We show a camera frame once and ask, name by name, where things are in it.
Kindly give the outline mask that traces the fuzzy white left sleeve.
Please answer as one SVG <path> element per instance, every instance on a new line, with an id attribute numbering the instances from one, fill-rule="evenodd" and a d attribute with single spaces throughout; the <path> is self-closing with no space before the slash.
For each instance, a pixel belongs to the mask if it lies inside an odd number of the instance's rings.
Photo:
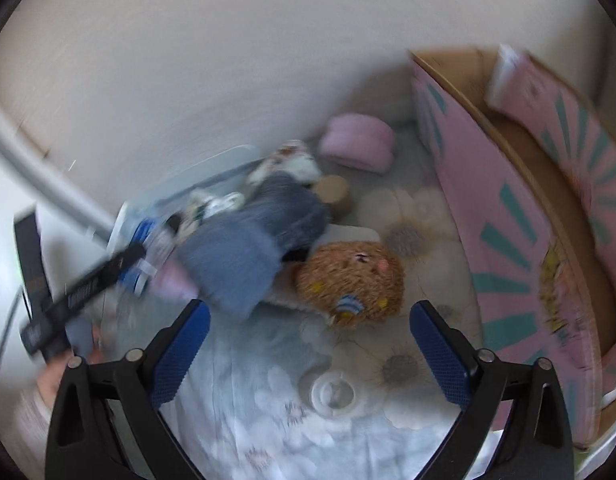
<path id="1" fill-rule="evenodd" d="M 9 433 L 12 456 L 28 479 L 43 479 L 51 408 L 38 386 L 25 390 L 17 401 Z"/>

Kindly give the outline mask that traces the pink fuzzy sock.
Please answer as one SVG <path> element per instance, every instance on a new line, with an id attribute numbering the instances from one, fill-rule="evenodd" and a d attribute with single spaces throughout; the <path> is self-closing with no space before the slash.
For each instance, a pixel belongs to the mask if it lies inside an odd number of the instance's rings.
<path id="1" fill-rule="evenodd" d="M 168 301 L 189 302 L 198 297 L 198 287 L 189 274 L 174 258 L 166 261 L 151 279 L 148 290 L 155 296 Z"/>

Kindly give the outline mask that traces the pink patterned cardboard box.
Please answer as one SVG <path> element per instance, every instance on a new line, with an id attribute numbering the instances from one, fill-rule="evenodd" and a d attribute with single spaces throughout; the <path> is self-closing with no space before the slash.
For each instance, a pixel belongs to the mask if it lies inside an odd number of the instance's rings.
<path id="1" fill-rule="evenodd" d="M 556 367 L 574 443 L 616 422 L 616 134 L 528 52 L 412 55 L 419 135 L 468 262 L 486 346 Z"/>

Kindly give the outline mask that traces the brown plush hedgehog toy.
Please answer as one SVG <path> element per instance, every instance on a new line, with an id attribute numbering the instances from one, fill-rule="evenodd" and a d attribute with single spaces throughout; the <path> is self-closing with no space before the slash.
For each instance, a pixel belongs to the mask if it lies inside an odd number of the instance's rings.
<path id="1" fill-rule="evenodd" d="M 394 318 L 404 300 L 400 260 L 379 242 L 325 244 L 294 275 L 299 298 L 338 328 Z"/>

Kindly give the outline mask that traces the floral blue table cloth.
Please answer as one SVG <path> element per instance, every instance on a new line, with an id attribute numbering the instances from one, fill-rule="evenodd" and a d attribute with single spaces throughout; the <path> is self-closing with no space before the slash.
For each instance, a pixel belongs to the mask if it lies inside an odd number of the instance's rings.
<path id="1" fill-rule="evenodd" d="M 353 226 L 376 231 L 402 261 L 406 304 L 430 301 L 480 346 L 464 250 L 429 159 L 406 152 L 388 174 L 346 170 Z M 309 370 L 343 370 L 365 388 L 355 416 L 323 418 L 302 400 Z M 355 330 L 261 304 L 247 320 L 221 313 L 175 399 L 161 410 L 209 479 L 411 479 L 457 417 L 405 315 Z"/>

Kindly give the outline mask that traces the white square plastic container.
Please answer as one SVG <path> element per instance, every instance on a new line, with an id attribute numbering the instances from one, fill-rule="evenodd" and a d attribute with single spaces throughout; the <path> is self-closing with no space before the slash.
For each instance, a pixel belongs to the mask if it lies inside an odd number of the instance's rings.
<path id="1" fill-rule="evenodd" d="M 339 226 L 330 224 L 323 235 L 308 249 L 300 249 L 294 256 L 289 256 L 289 260 L 283 263 L 274 279 L 271 289 L 263 302 L 273 304 L 289 310 L 302 312 L 314 312 L 314 307 L 303 301 L 296 292 L 296 276 L 300 268 L 310 259 L 310 257 L 322 246 L 339 242 L 379 242 L 381 238 L 378 233 L 363 226 Z"/>

